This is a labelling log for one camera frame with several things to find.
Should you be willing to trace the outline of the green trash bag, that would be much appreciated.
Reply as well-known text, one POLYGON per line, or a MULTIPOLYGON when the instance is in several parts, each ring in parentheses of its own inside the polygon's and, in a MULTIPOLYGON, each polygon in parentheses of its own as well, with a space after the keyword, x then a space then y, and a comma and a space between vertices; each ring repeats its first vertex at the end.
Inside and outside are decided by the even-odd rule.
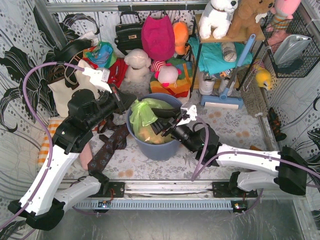
POLYGON ((141 101, 135 100, 131 105, 131 115, 129 116, 129 124, 134 133, 134 136, 138 140, 153 145, 166 144, 173 139, 171 135, 161 136, 161 134, 155 134, 151 124, 155 123, 158 117, 152 111, 152 108, 167 110, 173 107, 163 100, 154 98, 145 98, 141 101))

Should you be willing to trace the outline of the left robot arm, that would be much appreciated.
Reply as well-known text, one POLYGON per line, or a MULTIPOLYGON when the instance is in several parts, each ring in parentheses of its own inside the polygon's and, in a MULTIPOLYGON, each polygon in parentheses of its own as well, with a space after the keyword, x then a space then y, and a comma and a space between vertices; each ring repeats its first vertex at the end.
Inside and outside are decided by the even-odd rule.
POLYGON ((121 92, 114 84, 96 99, 89 89, 73 93, 68 102, 68 117, 53 135, 53 147, 25 195, 11 201, 8 210, 25 218, 30 227, 49 231, 66 211, 87 197, 109 194, 109 178, 99 170, 90 170, 80 183, 59 191, 67 170, 93 137, 93 129, 113 113, 124 113, 137 97, 121 92))

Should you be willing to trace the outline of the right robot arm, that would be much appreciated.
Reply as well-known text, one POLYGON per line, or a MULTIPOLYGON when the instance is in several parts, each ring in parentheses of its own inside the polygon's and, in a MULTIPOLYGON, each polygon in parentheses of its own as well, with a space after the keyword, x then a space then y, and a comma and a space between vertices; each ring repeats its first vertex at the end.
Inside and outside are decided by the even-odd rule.
POLYGON ((281 151, 257 151, 236 148, 220 143, 219 136, 208 125, 195 130, 187 123, 197 121, 197 109, 152 108, 157 117, 151 124, 156 135, 171 136, 190 152, 196 153, 198 163, 203 167, 234 166, 247 169, 232 173, 228 191, 242 194, 256 189, 277 189, 285 193, 303 196, 307 186, 307 163, 292 148, 281 151))

